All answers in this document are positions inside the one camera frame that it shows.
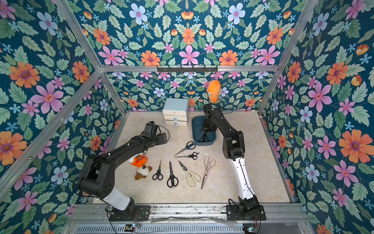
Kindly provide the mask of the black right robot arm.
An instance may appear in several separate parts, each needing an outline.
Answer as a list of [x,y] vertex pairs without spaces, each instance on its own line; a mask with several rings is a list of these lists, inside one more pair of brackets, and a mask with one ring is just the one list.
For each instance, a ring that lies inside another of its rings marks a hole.
[[220,130],[223,135],[223,154],[230,161],[237,181],[239,191],[238,210],[242,217],[249,218],[261,210],[246,171],[244,135],[242,131],[232,127],[219,108],[206,104],[203,111],[206,117],[207,130],[209,132]]

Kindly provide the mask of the pink kitchen scissors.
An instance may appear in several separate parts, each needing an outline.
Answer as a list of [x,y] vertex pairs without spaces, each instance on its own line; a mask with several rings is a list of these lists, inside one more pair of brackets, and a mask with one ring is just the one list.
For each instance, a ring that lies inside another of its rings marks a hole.
[[210,159],[209,156],[206,156],[204,158],[205,170],[204,170],[203,180],[202,180],[202,183],[201,183],[201,190],[204,188],[204,186],[207,182],[208,175],[209,175],[211,169],[215,166],[215,164],[216,164],[216,160]]

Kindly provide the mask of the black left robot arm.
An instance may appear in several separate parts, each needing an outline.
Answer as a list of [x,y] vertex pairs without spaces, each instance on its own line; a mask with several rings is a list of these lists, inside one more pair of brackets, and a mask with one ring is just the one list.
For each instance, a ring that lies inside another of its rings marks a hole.
[[116,188],[116,169],[130,158],[167,141],[166,133],[134,136],[124,145],[108,153],[89,156],[79,176],[78,189],[101,199],[117,210],[126,210],[131,198]]

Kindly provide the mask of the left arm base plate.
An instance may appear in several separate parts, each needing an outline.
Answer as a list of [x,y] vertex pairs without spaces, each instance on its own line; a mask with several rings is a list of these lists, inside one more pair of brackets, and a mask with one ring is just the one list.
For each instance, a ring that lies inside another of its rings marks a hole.
[[150,216],[150,209],[149,205],[131,205],[123,211],[114,209],[110,212],[110,221],[147,221]]

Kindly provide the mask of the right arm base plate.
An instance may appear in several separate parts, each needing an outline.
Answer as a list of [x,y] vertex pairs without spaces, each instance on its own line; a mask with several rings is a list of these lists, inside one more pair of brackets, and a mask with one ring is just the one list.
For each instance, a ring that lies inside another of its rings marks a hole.
[[266,221],[267,219],[262,205],[251,211],[240,211],[238,206],[229,204],[226,205],[226,212],[229,221]]

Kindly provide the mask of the cream kitchen scissors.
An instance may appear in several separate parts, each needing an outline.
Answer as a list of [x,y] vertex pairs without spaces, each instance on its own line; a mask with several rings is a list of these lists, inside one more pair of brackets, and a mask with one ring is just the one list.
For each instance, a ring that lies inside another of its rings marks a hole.
[[181,161],[179,161],[179,164],[185,172],[187,184],[189,187],[193,188],[198,182],[202,181],[202,178],[199,174],[189,170]]

